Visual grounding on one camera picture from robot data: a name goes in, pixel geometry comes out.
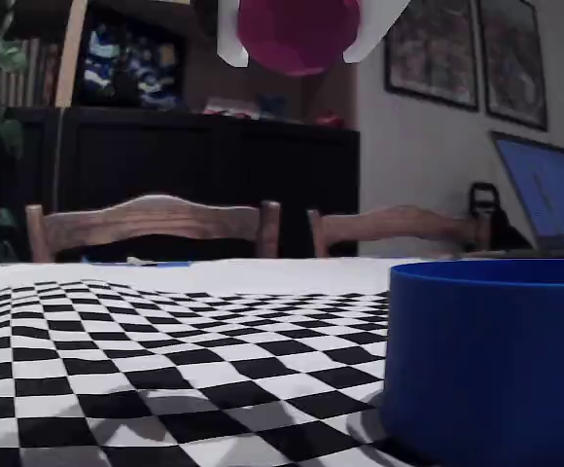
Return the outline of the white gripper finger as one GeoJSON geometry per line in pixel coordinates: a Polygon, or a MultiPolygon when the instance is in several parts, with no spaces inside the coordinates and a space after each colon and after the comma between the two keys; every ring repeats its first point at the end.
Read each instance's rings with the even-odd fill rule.
{"type": "Polygon", "coordinates": [[[380,43],[408,5],[408,0],[361,0],[356,40],[343,53],[345,62],[360,62],[380,43]]]}
{"type": "Polygon", "coordinates": [[[220,0],[217,19],[217,54],[232,67],[247,67],[249,55],[238,38],[240,0],[220,0]]]}

